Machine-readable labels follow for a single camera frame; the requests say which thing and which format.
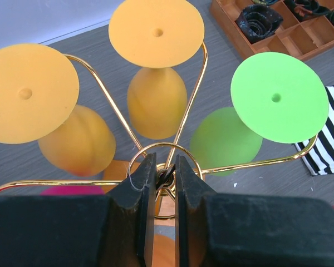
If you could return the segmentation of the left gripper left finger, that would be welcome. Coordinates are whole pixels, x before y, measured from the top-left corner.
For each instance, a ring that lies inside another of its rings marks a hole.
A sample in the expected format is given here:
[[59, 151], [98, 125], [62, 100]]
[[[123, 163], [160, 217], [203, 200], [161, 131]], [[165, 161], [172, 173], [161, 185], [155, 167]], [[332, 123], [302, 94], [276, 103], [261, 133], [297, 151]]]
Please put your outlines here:
[[150, 266], [156, 155], [104, 195], [0, 196], [0, 266]]

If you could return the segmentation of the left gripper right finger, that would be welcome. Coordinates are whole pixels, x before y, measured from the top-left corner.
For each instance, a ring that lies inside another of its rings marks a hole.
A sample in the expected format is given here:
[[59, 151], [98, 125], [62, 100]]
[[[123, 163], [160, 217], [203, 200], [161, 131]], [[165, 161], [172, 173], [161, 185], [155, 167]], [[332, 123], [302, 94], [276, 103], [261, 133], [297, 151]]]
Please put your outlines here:
[[334, 208], [304, 197], [222, 194], [176, 166], [177, 266], [334, 266]]

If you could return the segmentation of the orange plastic wine glass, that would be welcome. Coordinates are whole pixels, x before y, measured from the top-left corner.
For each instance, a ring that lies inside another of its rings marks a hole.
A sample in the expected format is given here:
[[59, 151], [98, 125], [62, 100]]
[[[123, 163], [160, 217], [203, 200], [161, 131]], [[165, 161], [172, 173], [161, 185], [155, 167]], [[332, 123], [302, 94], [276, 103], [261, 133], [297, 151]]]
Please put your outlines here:
[[165, 235], [155, 234], [152, 267], [175, 267], [175, 241]]

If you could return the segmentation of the magenta plastic wine glass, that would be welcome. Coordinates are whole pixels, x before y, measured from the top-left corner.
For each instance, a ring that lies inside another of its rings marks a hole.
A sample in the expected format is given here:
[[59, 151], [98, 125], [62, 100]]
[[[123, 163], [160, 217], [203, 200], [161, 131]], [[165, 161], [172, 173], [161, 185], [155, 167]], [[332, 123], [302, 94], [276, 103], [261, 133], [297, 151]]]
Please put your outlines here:
[[40, 195], [102, 195], [104, 191], [95, 185], [63, 185], [52, 186], [40, 193]]

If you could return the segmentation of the green plastic wine glass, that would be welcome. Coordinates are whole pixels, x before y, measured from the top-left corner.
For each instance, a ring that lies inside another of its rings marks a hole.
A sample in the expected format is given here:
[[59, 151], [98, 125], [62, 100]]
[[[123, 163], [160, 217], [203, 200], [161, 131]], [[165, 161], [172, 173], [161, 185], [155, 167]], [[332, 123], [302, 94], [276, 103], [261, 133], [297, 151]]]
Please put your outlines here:
[[204, 174], [226, 175], [255, 166], [262, 142], [306, 142], [289, 160], [315, 145], [328, 118], [328, 96], [317, 73], [279, 52], [244, 60], [230, 84], [230, 107], [204, 118], [190, 140], [190, 152]]

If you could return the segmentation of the yellow wine glass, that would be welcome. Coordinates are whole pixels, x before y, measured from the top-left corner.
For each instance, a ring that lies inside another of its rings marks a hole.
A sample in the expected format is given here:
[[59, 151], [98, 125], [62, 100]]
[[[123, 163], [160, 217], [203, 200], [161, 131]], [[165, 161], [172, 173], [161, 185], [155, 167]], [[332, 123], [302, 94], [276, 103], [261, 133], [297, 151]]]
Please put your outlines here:
[[77, 103], [78, 74], [61, 52], [41, 44], [0, 49], [0, 143], [37, 141], [54, 166], [77, 176], [96, 175], [115, 155], [104, 119]]
[[123, 1], [108, 33], [115, 51], [140, 67], [127, 89], [132, 126], [152, 140], [175, 135], [187, 107], [187, 90], [173, 68], [202, 45], [200, 12], [188, 1]]

